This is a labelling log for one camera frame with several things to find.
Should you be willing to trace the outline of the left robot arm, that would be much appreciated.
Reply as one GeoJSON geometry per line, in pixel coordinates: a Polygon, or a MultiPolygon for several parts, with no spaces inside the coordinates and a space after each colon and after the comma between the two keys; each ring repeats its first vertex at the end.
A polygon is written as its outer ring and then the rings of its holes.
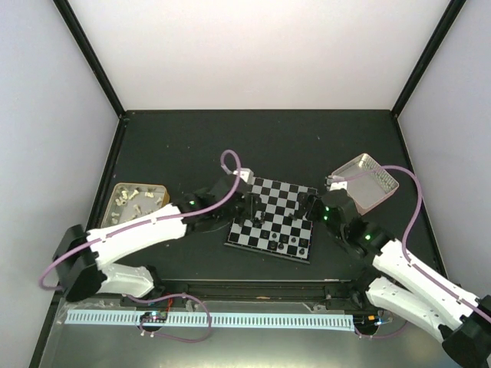
{"type": "Polygon", "coordinates": [[[119,260],[162,242],[207,232],[235,219],[253,220],[262,201],[244,179],[222,177],[161,209],[120,225],[85,231],[70,227],[53,255],[54,269],[66,301],[95,294],[124,294],[158,305],[165,288],[151,266],[131,267],[119,260]]]}

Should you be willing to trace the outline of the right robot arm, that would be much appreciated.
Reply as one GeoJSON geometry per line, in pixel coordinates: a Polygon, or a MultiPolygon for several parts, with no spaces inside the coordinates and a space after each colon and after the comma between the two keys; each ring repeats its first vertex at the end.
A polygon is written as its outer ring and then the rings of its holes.
{"type": "Polygon", "coordinates": [[[296,215],[323,224],[345,251],[367,267],[363,282],[348,291],[358,309],[371,304],[426,331],[462,367],[486,367],[490,356],[490,297],[452,283],[403,247],[379,225],[366,221],[343,189],[301,193],[296,215]]]}

